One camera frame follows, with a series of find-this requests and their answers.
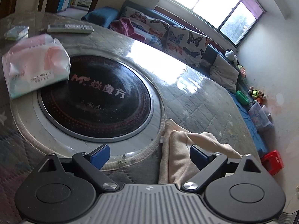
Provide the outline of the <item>grey plain cushion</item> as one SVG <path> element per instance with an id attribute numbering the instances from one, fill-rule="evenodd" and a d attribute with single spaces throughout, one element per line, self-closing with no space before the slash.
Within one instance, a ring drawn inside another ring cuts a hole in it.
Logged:
<path id="1" fill-rule="evenodd" d="M 209 76 L 216 83 L 236 93 L 236 84 L 239 72 L 221 55 L 217 55 L 213 65 L 210 67 Z"/>

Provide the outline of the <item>small green card box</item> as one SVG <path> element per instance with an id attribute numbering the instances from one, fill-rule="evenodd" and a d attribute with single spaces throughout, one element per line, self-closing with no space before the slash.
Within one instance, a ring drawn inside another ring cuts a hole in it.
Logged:
<path id="1" fill-rule="evenodd" d="M 14 26 L 4 34 L 4 37 L 6 40 L 9 41 L 19 41 L 23 37 L 27 36 L 28 31 L 29 31 L 28 26 L 23 26 L 23 25 Z"/>

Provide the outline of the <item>blue sofa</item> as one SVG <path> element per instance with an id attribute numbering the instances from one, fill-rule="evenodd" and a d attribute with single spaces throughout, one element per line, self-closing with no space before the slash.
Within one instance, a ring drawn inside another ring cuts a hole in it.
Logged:
<path id="1" fill-rule="evenodd" d="M 222 52 L 213 41 L 198 31 L 183 26 L 172 18 L 132 1 L 126 0 L 120 10 L 103 7 L 82 17 L 105 28 L 123 18 L 131 21 L 135 32 L 145 38 L 144 43 L 184 62 L 189 67 L 214 80 L 231 92 L 233 100 L 245 120 L 260 157 L 268 154 L 265 140 L 246 112 L 255 100 L 246 92 L 245 70 L 237 59 L 229 59 L 229 51 Z"/>

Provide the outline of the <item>right butterfly print pillow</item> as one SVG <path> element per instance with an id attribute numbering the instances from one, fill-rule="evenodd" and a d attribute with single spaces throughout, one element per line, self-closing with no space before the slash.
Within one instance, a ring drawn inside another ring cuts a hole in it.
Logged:
<path id="1" fill-rule="evenodd" d="M 165 52 L 186 63 L 199 67 L 211 38 L 184 27 L 171 25 L 169 27 Z"/>

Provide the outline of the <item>white remote control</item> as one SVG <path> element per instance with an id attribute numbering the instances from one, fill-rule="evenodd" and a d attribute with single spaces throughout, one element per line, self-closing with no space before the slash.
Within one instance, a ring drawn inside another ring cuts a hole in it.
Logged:
<path id="1" fill-rule="evenodd" d="M 48 25 L 48 33 L 78 33 L 92 34 L 94 28 L 90 25 L 65 24 L 65 25 Z"/>

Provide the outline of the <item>colourful plush toy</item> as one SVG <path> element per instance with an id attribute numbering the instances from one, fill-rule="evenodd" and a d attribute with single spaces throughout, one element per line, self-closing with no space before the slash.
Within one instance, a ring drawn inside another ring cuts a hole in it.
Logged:
<path id="1" fill-rule="evenodd" d="M 248 94 L 254 101 L 258 102 L 260 105 L 266 99 L 266 95 L 261 90 L 256 90 L 253 86 L 249 88 Z"/>

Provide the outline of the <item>pink white tissue pack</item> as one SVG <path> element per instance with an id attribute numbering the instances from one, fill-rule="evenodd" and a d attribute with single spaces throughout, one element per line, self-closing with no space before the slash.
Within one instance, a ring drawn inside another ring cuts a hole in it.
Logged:
<path id="1" fill-rule="evenodd" d="M 12 100 L 70 76 L 70 57 L 49 34 L 20 40 L 2 56 L 2 62 Z"/>

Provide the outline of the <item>left butterfly print pillow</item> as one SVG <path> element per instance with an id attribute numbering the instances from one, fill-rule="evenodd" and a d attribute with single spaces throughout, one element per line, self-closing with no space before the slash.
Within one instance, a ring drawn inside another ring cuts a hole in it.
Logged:
<path id="1" fill-rule="evenodd" d="M 144 13 L 126 6 L 121 14 L 121 18 L 127 17 L 131 20 L 135 32 L 143 35 L 145 44 L 160 51 L 163 50 L 162 39 L 165 37 L 170 25 L 160 19 L 149 17 Z"/>

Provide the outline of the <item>clear plastic storage box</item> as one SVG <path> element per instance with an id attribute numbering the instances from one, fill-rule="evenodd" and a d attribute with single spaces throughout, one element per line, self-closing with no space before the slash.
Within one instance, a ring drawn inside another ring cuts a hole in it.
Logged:
<path id="1" fill-rule="evenodd" d="M 248 114 L 257 131 L 264 132 L 274 127 L 258 102 L 253 104 L 253 106 L 249 109 Z"/>

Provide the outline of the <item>window with frame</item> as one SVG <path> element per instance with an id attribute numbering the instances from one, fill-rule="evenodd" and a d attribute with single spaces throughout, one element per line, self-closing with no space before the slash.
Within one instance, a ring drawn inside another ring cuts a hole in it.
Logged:
<path id="1" fill-rule="evenodd" d="M 189 23 L 203 22 L 235 48 L 265 14 L 257 0 L 160 0 L 158 6 Z"/>

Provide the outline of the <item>red plastic stool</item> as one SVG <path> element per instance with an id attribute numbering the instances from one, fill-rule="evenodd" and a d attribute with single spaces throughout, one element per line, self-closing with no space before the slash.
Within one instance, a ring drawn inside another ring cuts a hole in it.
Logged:
<path id="1" fill-rule="evenodd" d="M 284 163 L 278 150 L 273 150 L 272 152 L 265 154 L 261 158 L 261 163 L 272 176 L 284 168 Z"/>

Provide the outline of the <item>butterfly print pillow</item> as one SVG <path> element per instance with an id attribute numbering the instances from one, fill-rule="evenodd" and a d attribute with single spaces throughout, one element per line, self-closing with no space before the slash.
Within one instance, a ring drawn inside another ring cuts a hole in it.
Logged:
<path id="1" fill-rule="evenodd" d="M 186 63 L 199 67 L 211 38 L 184 27 L 171 25 L 169 27 L 165 52 Z"/>
<path id="2" fill-rule="evenodd" d="M 160 51 L 163 50 L 162 39 L 165 37 L 170 25 L 160 19 L 149 17 L 144 13 L 126 6 L 121 14 L 121 18 L 127 17 L 131 20 L 135 32 L 143 35 L 145 44 Z"/>

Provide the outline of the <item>green plastic bowl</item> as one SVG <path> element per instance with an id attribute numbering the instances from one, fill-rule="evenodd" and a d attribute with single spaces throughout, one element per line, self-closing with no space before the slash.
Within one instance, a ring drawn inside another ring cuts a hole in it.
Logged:
<path id="1" fill-rule="evenodd" d="M 241 91 L 236 91 L 236 99 L 241 105 L 248 105 L 250 102 Z"/>

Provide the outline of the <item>black white panda plush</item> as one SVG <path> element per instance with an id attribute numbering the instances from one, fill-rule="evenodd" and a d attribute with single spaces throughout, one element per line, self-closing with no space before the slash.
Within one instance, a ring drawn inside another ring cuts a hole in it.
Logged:
<path id="1" fill-rule="evenodd" d="M 238 57 L 235 55 L 235 52 L 231 49 L 225 51 L 225 57 L 232 63 L 237 63 Z"/>

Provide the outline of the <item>cream beige shirt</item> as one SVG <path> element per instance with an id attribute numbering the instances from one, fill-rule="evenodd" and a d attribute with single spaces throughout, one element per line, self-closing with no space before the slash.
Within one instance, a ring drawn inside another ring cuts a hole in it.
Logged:
<path id="1" fill-rule="evenodd" d="M 213 134 L 191 133 L 172 119 L 166 119 L 159 184 L 174 183 L 181 187 L 199 172 L 189 155 L 192 145 L 197 145 L 209 153 L 220 152 L 228 158 L 240 159 L 242 157 L 229 144 L 219 143 Z"/>

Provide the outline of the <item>magenta crumpled garment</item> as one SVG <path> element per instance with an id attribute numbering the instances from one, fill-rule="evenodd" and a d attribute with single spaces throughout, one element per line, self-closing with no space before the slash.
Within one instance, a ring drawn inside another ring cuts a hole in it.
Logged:
<path id="1" fill-rule="evenodd" d="M 127 37 L 140 41 L 142 43 L 144 43 L 146 40 L 146 38 L 143 35 L 135 32 L 131 20 L 127 17 L 123 17 L 120 18 L 119 20 L 111 22 L 110 29 L 120 34 L 123 34 Z"/>

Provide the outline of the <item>black round induction cooktop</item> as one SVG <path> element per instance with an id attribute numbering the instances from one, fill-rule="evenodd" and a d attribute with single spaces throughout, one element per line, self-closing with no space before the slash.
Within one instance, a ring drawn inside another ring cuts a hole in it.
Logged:
<path id="1" fill-rule="evenodd" d="M 93 143 L 113 143 L 140 133 L 154 104 L 145 80 L 129 66 L 96 55 L 70 59 L 68 80 L 37 92 L 45 117 L 60 131 Z"/>

